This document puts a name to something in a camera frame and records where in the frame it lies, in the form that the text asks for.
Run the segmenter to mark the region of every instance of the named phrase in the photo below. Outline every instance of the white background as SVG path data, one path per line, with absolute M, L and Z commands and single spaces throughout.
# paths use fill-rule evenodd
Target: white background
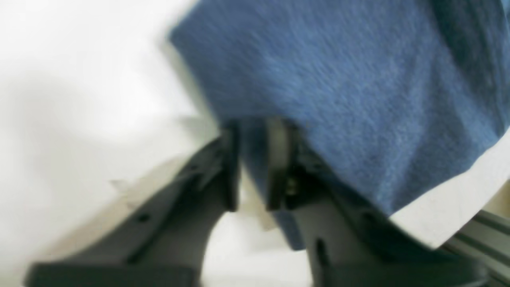
M 0 0 L 1 286 L 19 285 L 29 262 L 150 178 L 155 167 L 174 170 L 173 159 L 215 136 L 199 90 L 165 43 L 193 3 Z M 509 171 L 505 137 L 467 174 L 392 219 L 437 246 Z M 256 217 L 246 211 L 221 221 L 206 282 L 309 285 L 305 254 L 287 251 L 279 232 Z

